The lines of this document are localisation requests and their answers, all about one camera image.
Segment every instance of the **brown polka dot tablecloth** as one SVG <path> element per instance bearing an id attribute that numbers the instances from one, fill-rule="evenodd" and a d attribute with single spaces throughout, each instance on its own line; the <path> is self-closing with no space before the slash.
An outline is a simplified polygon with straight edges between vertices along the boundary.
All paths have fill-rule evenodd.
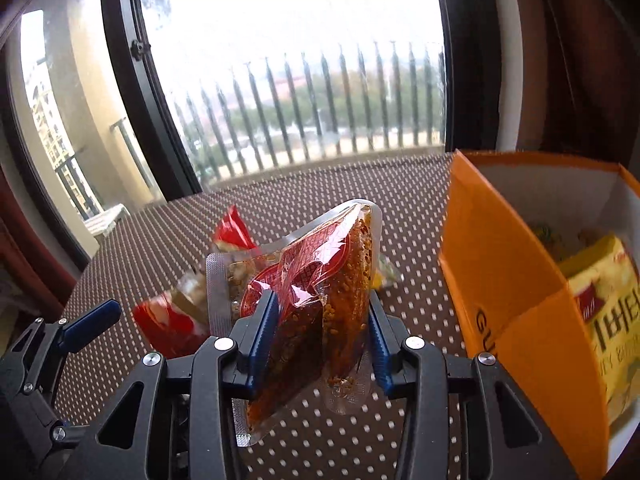
<path id="1" fill-rule="evenodd" d="M 443 352 L 466 355 L 438 252 L 449 187 L 450 155 L 402 155 L 272 176 L 176 200 L 125 218 L 100 247 L 65 309 L 73 319 L 114 298 L 120 322 L 70 355 L 56 408 L 76 424 L 91 421 L 124 377 L 152 348 L 132 307 L 174 284 L 205 256 L 209 234 L 236 204 L 256 243 L 273 242 L 352 198 L 383 212 L 380 249 L 404 280 L 381 291 L 385 309 L 413 335 Z M 460 425 L 450 399 L 449 478 L 460 478 Z M 302 392 L 258 444 L 241 454 L 254 480 L 395 478 L 404 400 L 386 400 L 373 385 L 354 415 L 325 408 L 313 387 Z"/>

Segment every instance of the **transparent plastic packaging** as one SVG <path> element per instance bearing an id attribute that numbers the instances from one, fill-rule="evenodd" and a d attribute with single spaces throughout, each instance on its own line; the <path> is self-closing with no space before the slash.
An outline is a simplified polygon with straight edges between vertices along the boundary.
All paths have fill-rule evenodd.
<path id="1" fill-rule="evenodd" d="M 369 291 L 381 229 L 378 206 L 350 200 L 273 244 L 207 257 L 213 335 L 228 335 L 236 320 L 250 316 L 264 290 L 274 290 L 280 306 L 263 386 L 251 402 L 234 402 L 239 446 L 260 439 L 274 415 L 316 381 L 335 413 L 364 402 Z"/>

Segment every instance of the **fence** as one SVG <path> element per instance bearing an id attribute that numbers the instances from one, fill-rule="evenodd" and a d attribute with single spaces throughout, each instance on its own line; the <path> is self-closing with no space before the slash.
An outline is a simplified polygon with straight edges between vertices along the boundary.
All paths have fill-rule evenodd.
<path id="1" fill-rule="evenodd" d="M 172 113 L 203 187 L 351 153 L 443 145 L 442 46 L 428 45 L 419 60 L 410 43 L 387 46 L 386 59 L 377 43 L 368 57 L 358 46 L 350 70 L 340 47 L 333 70 L 324 53 L 319 63 L 302 53 L 275 72 L 269 59 L 264 71 L 247 63 L 246 78 L 231 70 L 225 89 L 201 82 L 174 92 Z"/>

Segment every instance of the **sky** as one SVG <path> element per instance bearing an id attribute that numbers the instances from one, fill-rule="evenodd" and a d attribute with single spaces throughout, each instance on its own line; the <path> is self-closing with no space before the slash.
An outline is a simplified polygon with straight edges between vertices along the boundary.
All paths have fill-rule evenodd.
<path id="1" fill-rule="evenodd" d="M 374 59 L 373 41 L 390 59 L 390 40 L 398 54 L 408 57 L 408 43 L 421 58 L 426 44 L 442 48 L 438 0 L 170 0 L 169 20 L 145 9 L 152 53 L 164 86 L 177 93 L 193 88 L 206 76 L 230 86 L 230 71 L 270 58 L 274 71 L 282 70 L 287 53 L 294 74 L 302 72 L 300 53 L 311 63 L 320 51 L 330 67 L 338 68 L 338 45 L 347 64 L 355 68 L 356 44 Z"/>

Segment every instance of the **snack package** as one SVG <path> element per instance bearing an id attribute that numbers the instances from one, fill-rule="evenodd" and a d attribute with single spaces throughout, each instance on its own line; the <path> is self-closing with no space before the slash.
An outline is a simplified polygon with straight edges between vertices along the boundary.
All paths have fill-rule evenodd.
<path id="1" fill-rule="evenodd" d="M 211 235 L 212 250 L 238 251 L 255 247 L 232 205 Z M 175 286 L 136 305 L 133 319 L 151 346 L 167 359 L 193 354 L 209 336 L 207 279 L 190 270 Z"/>
<path id="2" fill-rule="evenodd" d="M 559 267 L 593 341 L 612 423 L 640 394 L 638 270 L 614 235 L 563 260 Z"/>
<path id="3" fill-rule="evenodd" d="M 280 306 L 261 390 L 249 403 L 234 402 L 239 446 L 256 442 L 272 416 L 319 379 L 334 412 L 364 402 L 369 291 L 381 226 L 375 204 L 351 200 L 273 244 L 207 257 L 215 335 L 228 335 L 239 317 L 250 316 L 264 290 L 274 290 Z"/>

